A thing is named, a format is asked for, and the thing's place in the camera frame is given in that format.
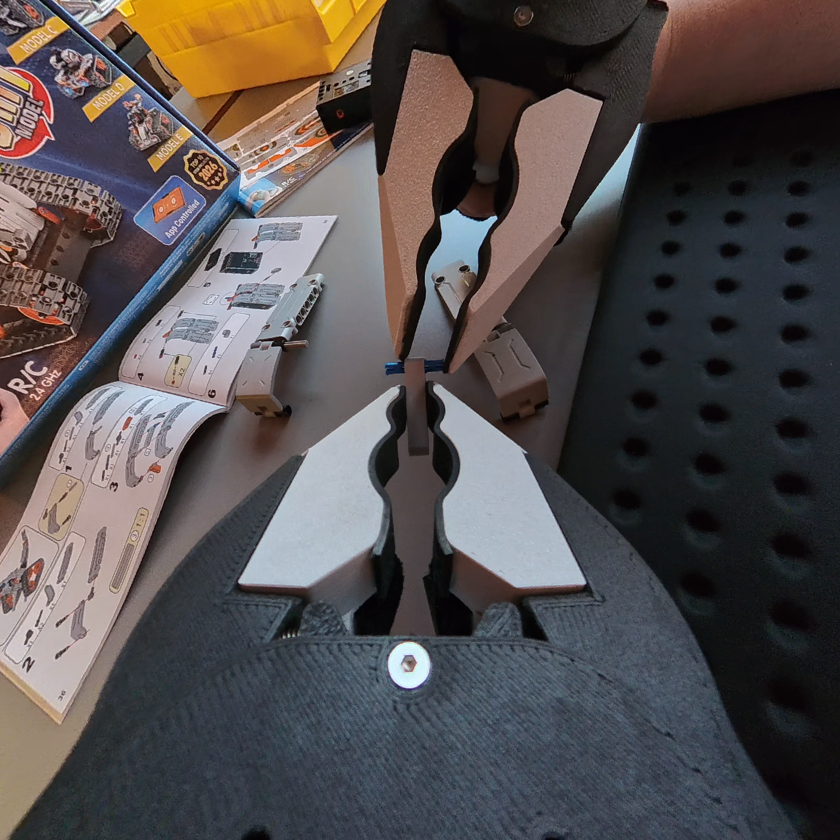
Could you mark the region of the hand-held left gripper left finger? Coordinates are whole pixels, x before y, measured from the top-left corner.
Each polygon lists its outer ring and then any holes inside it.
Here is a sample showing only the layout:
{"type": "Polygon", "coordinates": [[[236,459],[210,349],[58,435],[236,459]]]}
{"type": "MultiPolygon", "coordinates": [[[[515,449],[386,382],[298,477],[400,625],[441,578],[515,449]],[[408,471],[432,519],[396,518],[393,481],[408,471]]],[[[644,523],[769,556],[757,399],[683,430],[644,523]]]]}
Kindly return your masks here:
{"type": "Polygon", "coordinates": [[[404,388],[310,447],[238,579],[247,592],[326,601],[358,634],[390,633],[403,591],[385,484],[398,468],[404,388]]]}

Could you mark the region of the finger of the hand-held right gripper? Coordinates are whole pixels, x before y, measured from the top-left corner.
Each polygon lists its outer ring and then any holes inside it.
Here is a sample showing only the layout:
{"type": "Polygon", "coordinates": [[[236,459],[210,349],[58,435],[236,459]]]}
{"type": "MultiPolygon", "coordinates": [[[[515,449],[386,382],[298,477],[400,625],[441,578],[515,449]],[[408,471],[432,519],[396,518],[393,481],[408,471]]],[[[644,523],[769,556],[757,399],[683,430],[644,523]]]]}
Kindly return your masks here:
{"type": "Polygon", "coordinates": [[[440,240],[438,168],[466,134],[474,94],[449,56],[415,49],[380,175],[385,303],[394,352],[410,354],[425,300],[425,268],[440,240]]]}
{"type": "Polygon", "coordinates": [[[565,89],[527,106],[512,138],[516,176],[509,208],[484,241],[476,287],[458,314],[446,371],[465,363],[539,268],[562,217],[602,100],[565,89]]]}

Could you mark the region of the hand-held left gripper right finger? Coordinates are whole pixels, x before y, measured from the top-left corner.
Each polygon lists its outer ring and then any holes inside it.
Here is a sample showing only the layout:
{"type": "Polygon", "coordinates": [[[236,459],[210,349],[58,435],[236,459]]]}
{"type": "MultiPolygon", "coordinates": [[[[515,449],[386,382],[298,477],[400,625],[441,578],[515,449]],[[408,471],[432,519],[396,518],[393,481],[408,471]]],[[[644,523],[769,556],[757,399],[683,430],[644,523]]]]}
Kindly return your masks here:
{"type": "Polygon", "coordinates": [[[475,615],[586,580],[527,453],[437,383],[427,384],[437,499],[427,599],[439,635],[469,635],[475,615]]]}

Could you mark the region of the small grey toy brick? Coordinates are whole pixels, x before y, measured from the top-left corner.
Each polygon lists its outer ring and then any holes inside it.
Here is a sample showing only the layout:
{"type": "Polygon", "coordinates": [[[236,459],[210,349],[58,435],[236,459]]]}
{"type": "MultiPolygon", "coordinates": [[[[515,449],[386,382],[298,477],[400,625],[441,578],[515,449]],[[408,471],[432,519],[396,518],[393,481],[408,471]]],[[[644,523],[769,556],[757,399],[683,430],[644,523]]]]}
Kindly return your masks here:
{"type": "Polygon", "coordinates": [[[408,358],[404,362],[406,388],[407,451],[411,457],[428,455],[427,389],[425,360],[408,358]]]}

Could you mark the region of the person's right forearm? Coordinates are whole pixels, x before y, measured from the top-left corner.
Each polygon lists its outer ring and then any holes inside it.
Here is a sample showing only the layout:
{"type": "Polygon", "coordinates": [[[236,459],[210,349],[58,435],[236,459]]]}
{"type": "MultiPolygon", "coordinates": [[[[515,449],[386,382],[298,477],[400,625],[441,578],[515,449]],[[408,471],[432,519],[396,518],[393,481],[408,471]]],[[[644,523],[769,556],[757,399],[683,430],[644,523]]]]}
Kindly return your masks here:
{"type": "Polygon", "coordinates": [[[642,121],[838,86],[838,1],[670,1],[642,121]]]}

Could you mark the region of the grey desk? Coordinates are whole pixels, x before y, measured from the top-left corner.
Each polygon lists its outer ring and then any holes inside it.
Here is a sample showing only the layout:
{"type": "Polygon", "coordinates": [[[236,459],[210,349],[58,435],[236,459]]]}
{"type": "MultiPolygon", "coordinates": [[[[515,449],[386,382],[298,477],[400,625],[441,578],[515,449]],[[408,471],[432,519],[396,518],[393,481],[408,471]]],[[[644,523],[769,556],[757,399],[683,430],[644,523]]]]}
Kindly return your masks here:
{"type": "MultiPolygon", "coordinates": [[[[572,230],[508,310],[541,363],[549,405],[501,423],[497,401],[473,361],[444,384],[520,446],[557,468],[574,388],[592,322],[634,136],[578,213],[572,230]]],[[[144,610],[192,546],[290,456],[315,444],[392,383],[382,269],[375,154],[368,133],[278,208],[280,215],[332,214],[337,222],[313,263],[323,298],[302,334],[305,350],[285,360],[289,419],[262,419],[235,405],[208,419],[179,459],[126,602],[65,720],[54,723],[4,675],[1,679],[2,837],[44,790],[85,727],[103,682],[144,610]]]]}

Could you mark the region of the person's right hand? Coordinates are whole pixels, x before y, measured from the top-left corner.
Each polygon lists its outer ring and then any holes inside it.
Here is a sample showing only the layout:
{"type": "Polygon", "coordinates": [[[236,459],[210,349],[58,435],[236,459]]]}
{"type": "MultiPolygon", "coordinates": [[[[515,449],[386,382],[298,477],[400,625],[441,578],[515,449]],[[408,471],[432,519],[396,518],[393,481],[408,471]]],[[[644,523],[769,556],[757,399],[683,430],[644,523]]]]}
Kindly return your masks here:
{"type": "Polygon", "coordinates": [[[483,221],[494,217],[496,211],[496,194],[498,182],[482,183],[475,180],[470,185],[467,194],[458,203],[458,211],[465,217],[476,221],[483,221]]]}

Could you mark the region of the black electronic module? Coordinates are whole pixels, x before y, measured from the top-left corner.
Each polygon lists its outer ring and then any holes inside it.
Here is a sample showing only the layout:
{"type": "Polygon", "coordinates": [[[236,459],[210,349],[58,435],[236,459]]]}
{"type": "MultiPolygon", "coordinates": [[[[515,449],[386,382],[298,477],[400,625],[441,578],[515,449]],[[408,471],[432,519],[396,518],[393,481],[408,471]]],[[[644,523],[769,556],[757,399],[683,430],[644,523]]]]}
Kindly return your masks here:
{"type": "Polygon", "coordinates": [[[317,111],[329,134],[372,120],[371,60],[320,80],[317,111]]]}

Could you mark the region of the printed sticker sheet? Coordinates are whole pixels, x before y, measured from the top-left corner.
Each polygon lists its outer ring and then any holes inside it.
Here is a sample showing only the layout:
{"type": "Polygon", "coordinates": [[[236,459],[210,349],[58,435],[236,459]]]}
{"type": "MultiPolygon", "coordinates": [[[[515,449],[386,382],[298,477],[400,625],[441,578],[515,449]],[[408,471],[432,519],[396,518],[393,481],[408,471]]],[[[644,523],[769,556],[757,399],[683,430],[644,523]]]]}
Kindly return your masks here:
{"type": "Polygon", "coordinates": [[[306,88],[222,142],[222,150],[239,168],[239,189],[242,181],[254,182],[336,134],[322,126],[318,89],[306,88]]]}

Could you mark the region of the blue cover booklet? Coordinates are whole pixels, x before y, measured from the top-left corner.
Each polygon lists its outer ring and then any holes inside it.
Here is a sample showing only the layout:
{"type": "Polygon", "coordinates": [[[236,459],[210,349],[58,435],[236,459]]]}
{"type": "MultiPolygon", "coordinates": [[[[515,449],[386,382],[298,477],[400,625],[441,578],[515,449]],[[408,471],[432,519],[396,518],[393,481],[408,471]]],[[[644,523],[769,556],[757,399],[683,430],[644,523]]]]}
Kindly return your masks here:
{"type": "Polygon", "coordinates": [[[284,202],[333,159],[372,130],[372,122],[343,130],[332,135],[313,150],[275,168],[254,182],[242,181],[239,202],[255,217],[268,215],[271,209],[284,202]]]}

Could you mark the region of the grey toy panel assembly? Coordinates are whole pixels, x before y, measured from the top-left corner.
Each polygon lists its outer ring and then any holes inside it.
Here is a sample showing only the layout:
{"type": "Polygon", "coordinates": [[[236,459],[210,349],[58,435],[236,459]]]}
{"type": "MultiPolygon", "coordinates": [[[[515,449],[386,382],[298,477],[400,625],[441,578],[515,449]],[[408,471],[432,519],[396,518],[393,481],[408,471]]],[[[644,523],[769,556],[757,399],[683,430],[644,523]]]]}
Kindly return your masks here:
{"type": "MultiPolygon", "coordinates": [[[[476,283],[476,273],[457,260],[432,275],[437,294],[455,320],[476,283]]],[[[498,400],[504,421],[525,418],[548,403],[545,373],[519,331],[501,318],[474,354],[498,400]]]]}
{"type": "Polygon", "coordinates": [[[291,407],[280,399],[280,371],[283,355],[305,349],[308,341],[295,339],[312,306],[319,299],[324,277],[318,273],[292,283],[288,294],[268,316],[266,325],[248,350],[239,370],[236,400],[250,412],[263,417],[288,417],[291,407]]]}

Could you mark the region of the yellow plastic bin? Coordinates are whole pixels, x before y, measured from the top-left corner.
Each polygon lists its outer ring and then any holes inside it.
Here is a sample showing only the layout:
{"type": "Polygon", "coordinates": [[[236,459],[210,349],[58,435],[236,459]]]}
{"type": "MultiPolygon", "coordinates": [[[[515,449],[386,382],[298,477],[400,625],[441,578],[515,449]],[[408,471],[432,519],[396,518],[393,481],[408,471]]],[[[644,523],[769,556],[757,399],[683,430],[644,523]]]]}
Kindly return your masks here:
{"type": "Polygon", "coordinates": [[[195,98],[323,77],[383,1],[126,1],[119,11],[195,98]]]}

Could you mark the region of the open instruction booklet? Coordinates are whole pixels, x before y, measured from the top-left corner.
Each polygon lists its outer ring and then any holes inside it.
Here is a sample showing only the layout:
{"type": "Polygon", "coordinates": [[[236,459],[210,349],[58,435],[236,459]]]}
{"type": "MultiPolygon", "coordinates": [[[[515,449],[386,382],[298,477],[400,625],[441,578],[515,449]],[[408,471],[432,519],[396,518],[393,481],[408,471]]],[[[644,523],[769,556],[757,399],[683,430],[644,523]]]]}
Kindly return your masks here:
{"type": "Polygon", "coordinates": [[[55,721],[119,613],[186,441],[231,407],[262,330],[289,341],[318,299],[322,277],[308,271],[336,219],[232,221],[118,380],[61,425],[1,563],[2,672],[55,721]]]}

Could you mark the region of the black perforated chair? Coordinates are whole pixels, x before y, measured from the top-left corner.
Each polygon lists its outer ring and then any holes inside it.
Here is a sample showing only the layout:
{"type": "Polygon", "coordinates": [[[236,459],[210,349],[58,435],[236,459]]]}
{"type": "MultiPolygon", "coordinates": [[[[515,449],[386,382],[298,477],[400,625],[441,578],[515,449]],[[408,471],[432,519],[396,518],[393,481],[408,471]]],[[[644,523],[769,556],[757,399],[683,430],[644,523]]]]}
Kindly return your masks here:
{"type": "Polygon", "coordinates": [[[645,128],[560,462],[807,838],[838,838],[838,197],[838,90],[645,128]]]}

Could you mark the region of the blue toy robot kit box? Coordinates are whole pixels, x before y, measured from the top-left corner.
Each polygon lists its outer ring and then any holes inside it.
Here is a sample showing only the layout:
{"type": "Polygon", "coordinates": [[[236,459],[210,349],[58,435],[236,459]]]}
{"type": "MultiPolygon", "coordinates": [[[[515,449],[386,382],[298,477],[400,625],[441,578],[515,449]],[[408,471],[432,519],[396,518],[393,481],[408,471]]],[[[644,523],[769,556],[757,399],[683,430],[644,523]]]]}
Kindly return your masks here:
{"type": "Polygon", "coordinates": [[[54,2],[1,2],[2,483],[233,211],[224,152],[54,2]]]}

